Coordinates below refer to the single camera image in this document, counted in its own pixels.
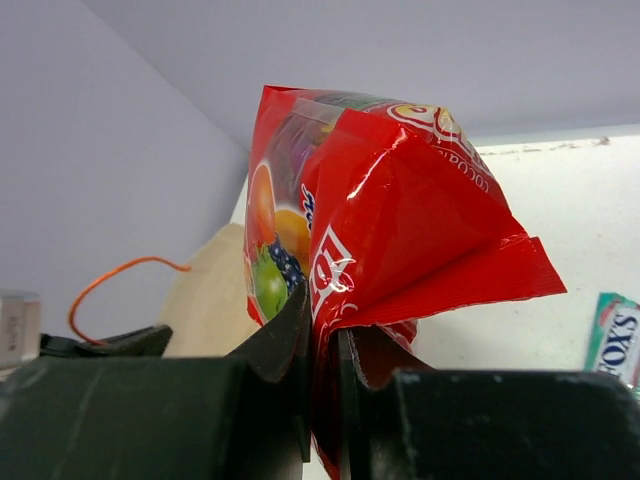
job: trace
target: red plastic bag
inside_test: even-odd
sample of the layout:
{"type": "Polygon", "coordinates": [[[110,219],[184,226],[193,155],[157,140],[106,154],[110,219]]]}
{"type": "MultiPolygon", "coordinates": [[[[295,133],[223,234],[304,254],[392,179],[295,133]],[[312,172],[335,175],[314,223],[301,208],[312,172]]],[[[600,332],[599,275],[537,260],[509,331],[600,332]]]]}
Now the red plastic bag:
{"type": "Polygon", "coordinates": [[[564,292],[541,243],[446,109],[355,93],[265,87],[249,165],[245,271],[261,324],[308,279],[314,435],[339,462],[331,332],[564,292]]]}

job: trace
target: orange wire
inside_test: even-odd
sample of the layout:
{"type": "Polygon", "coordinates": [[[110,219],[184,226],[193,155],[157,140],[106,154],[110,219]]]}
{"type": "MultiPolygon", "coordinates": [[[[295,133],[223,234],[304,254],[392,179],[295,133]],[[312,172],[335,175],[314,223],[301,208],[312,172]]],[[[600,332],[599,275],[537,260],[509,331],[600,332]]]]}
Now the orange wire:
{"type": "Polygon", "coordinates": [[[124,272],[125,270],[128,270],[131,267],[134,267],[136,265],[139,265],[141,263],[145,263],[145,262],[160,262],[160,263],[164,263],[165,265],[170,266],[171,268],[178,270],[179,272],[189,272],[191,271],[191,266],[190,265],[178,265],[175,264],[169,260],[166,260],[162,257],[140,257],[140,258],[136,258],[134,260],[131,260],[130,262],[127,262],[123,265],[120,265],[119,267],[114,268],[113,270],[111,270],[109,273],[105,273],[104,275],[102,275],[101,277],[96,278],[93,282],[91,282],[91,284],[85,288],[80,295],[78,295],[78,298],[76,298],[75,302],[73,302],[73,305],[71,305],[71,308],[69,309],[69,328],[71,328],[71,330],[73,330],[73,332],[78,335],[81,339],[83,339],[85,342],[91,343],[92,345],[106,345],[106,342],[103,342],[101,340],[96,340],[94,338],[88,337],[86,336],[84,333],[82,333],[80,331],[80,329],[76,326],[76,310],[78,310],[78,306],[82,303],[82,301],[85,299],[85,297],[87,295],[89,295],[89,293],[91,293],[91,291],[93,289],[95,289],[98,285],[104,283],[105,281],[109,280],[111,277],[114,277],[115,275],[124,272]]]}

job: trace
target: red package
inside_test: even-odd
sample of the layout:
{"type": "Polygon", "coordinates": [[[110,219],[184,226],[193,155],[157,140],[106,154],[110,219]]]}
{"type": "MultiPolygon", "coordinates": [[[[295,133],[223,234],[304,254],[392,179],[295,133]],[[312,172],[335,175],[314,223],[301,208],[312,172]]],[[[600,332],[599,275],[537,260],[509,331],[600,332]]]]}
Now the red package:
{"type": "Polygon", "coordinates": [[[265,87],[244,253],[261,324],[308,279],[312,421],[334,478],[333,331],[386,326],[408,348],[418,318],[566,291],[446,109],[356,93],[265,87]]]}

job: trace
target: crinkled plastic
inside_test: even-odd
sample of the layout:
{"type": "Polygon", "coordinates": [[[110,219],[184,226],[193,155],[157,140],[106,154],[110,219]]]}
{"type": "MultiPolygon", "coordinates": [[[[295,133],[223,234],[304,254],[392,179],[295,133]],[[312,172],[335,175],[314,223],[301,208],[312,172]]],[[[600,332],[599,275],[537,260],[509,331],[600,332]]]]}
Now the crinkled plastic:
{"type": "Polygon", "coordinates": [[[381,325],[408,347],[418,318],[565,291],[446,109],[356,93],[265,87],[244,254],[261,324],[309,282],[313,428],[334,478],[331,332],[381,325]]]}

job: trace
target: white wall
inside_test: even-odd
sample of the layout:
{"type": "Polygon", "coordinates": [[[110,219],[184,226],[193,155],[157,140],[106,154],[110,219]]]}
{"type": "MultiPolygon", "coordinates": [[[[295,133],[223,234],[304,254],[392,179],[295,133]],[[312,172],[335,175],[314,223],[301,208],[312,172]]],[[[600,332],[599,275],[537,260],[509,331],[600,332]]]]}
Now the white wall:
{"type": "MultiPolygon", "coordinates": [[[[0,3],[0,288],[43,295],[44,331],[133,257],[186,261],[227,222],[237,147],[76,0],[0,3]]],[[[138,267],[88,297],[95,336],[155,320],[174,273],[138,267]]]]}
{"type": "Polygon", "coordinates": [[[83,0],[248,147],[264,83],[448,106],[470,137],[640,122],[637,0],[83,0]]]}

